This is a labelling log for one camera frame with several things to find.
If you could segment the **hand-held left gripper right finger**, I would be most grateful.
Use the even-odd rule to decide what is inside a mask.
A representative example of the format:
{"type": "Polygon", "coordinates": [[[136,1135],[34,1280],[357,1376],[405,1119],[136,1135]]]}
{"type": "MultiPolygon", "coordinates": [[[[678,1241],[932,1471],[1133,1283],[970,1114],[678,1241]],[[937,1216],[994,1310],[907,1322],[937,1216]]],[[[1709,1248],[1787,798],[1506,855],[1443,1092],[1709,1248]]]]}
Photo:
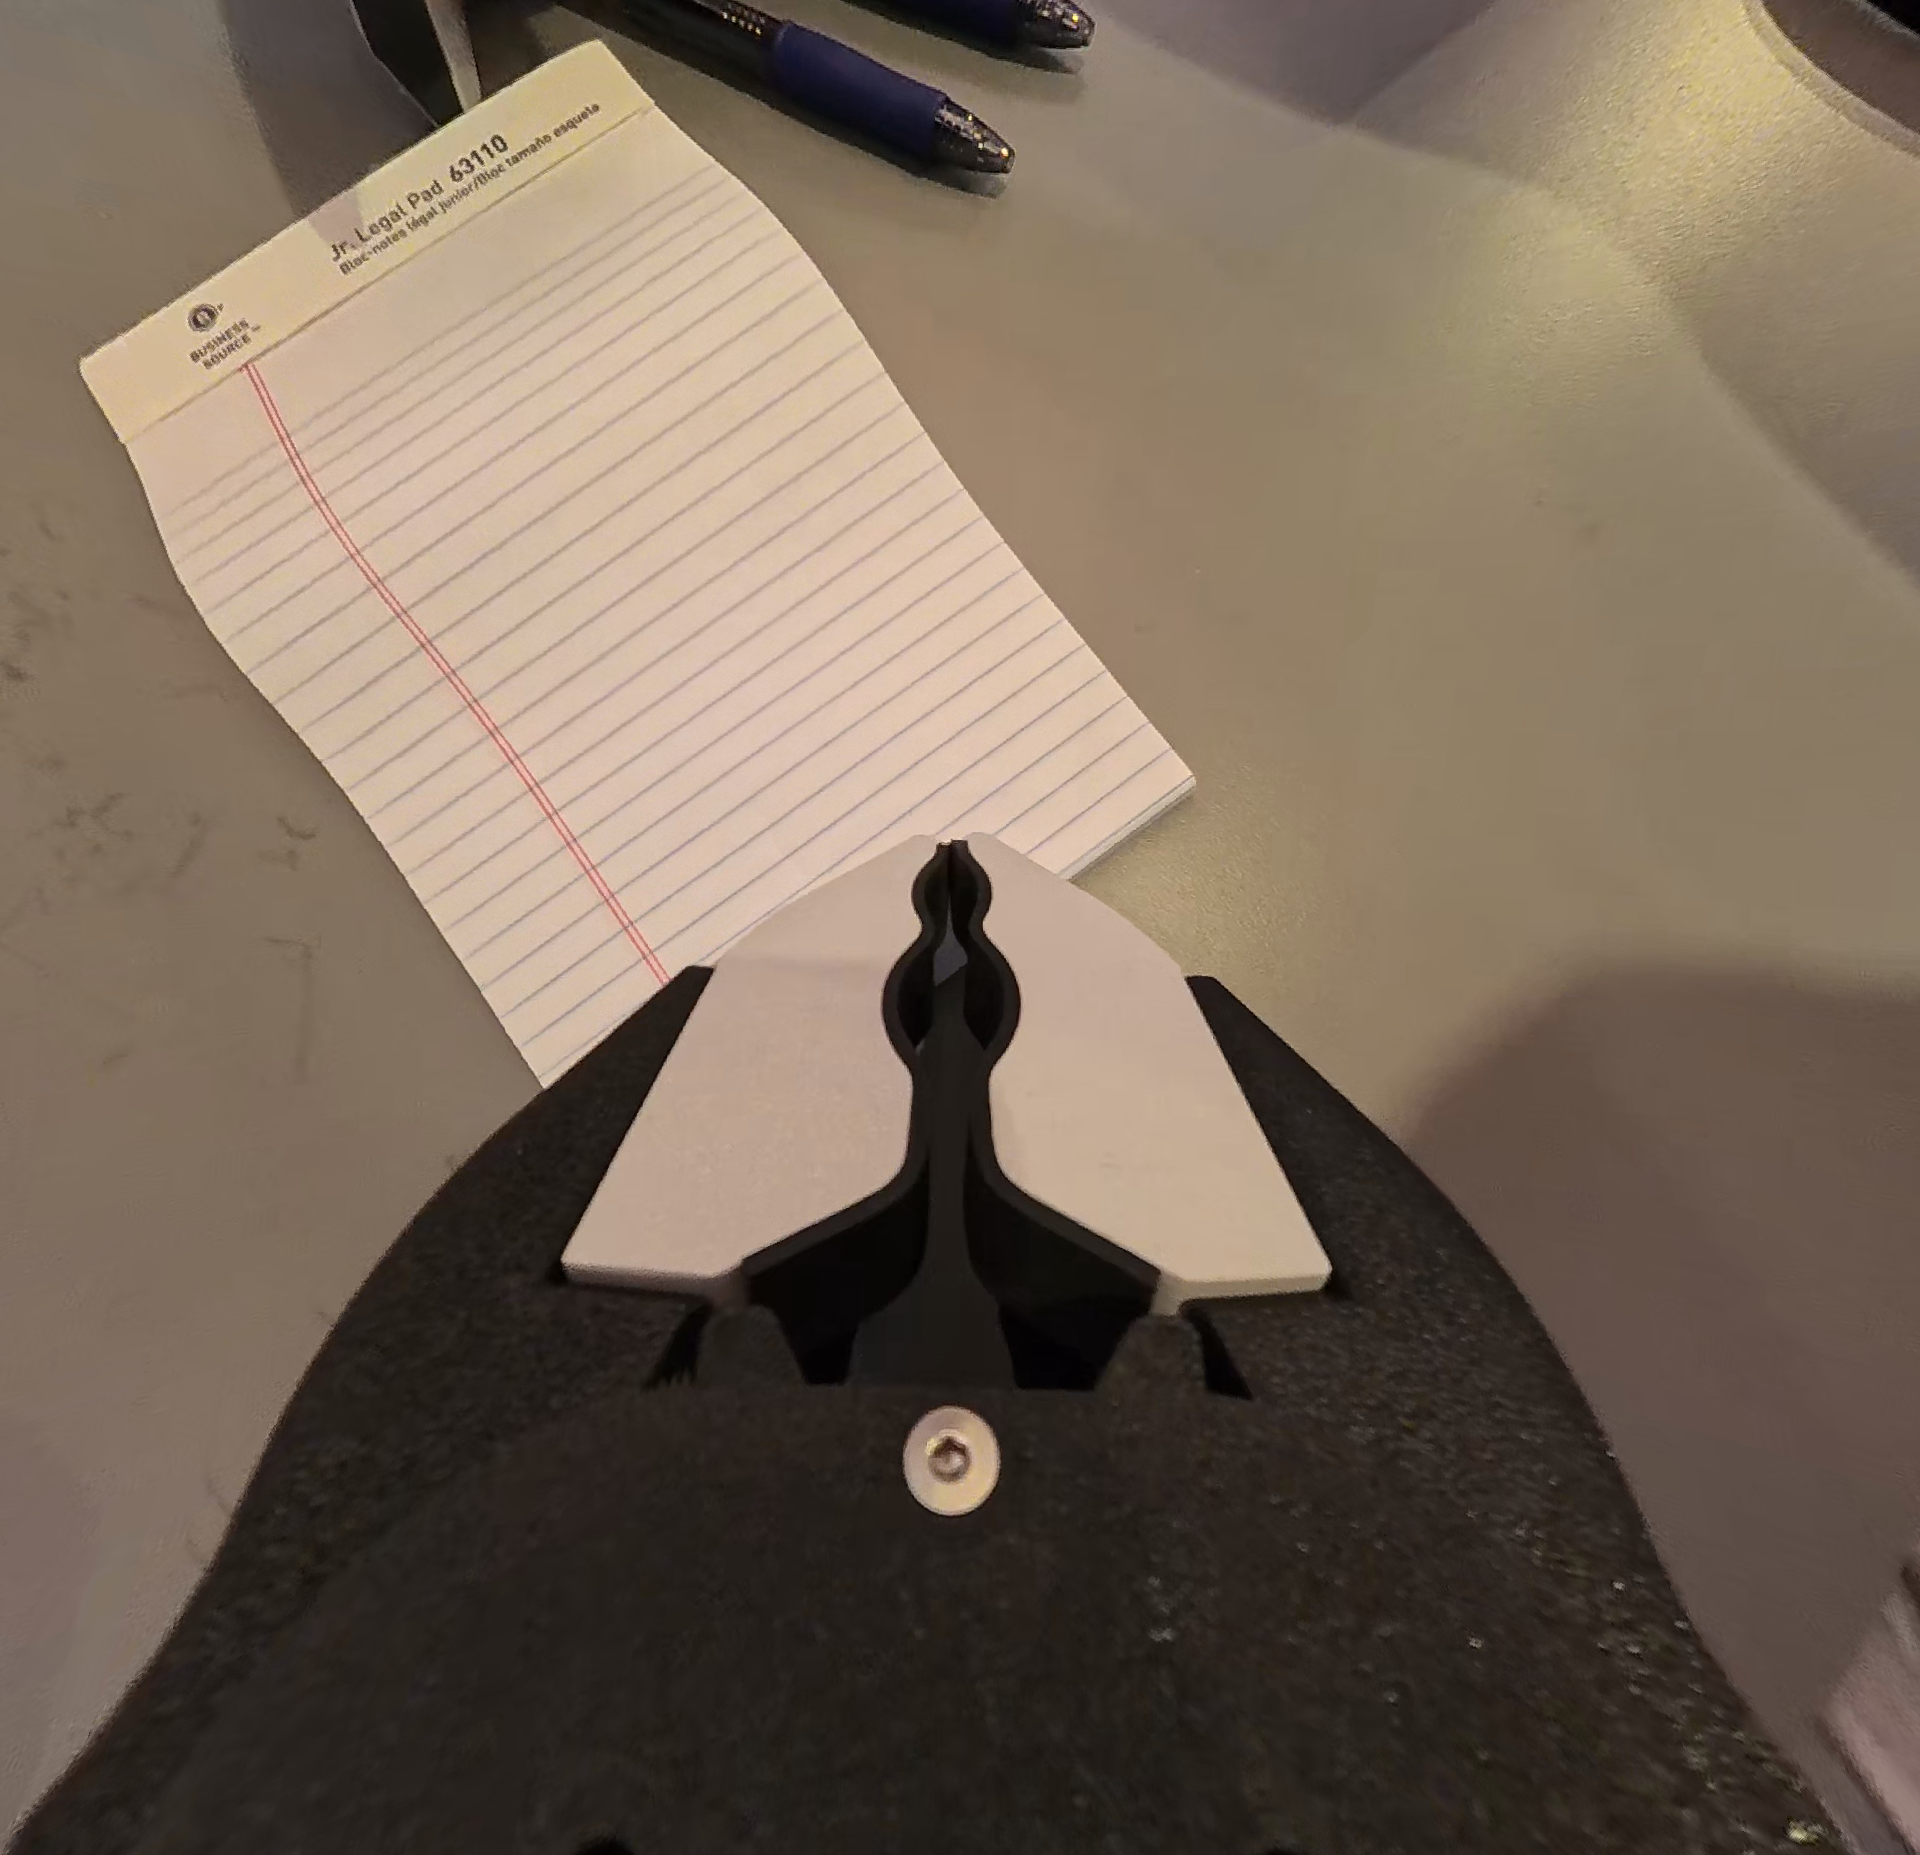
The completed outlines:
{"type": "Polygon", "coordinates": [[[1151,1311],[1317,1294],[1328,1250],[1182,966],[1010,844],[960,855],[1012,997],[989,1064],[992,1184],[1151,1311]]]}

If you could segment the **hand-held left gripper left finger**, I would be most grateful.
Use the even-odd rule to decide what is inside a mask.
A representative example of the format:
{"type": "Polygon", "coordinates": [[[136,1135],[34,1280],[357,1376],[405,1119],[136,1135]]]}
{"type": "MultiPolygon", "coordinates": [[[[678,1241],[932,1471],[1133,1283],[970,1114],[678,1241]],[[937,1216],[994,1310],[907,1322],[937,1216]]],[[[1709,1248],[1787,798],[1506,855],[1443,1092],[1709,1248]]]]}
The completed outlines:
{"type": "Polygon", "coordinates": [[[574,1284],[700,1297],[898,1185],[948,930],[911,834],[721,951],[563,1246],[574,1284]]]}

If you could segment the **white lined notepad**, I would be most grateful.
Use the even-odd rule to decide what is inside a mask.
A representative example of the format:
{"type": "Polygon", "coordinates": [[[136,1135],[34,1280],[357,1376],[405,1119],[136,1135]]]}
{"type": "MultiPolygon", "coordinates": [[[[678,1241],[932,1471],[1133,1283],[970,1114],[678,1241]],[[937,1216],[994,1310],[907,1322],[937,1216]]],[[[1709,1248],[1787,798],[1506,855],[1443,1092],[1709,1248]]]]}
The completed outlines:
{"type": "Polygon", "coordinates": [[[83,359],[183,592],[542,1082],[912,834],[1193,771],[802,245],[588,41],[83,359]]]}

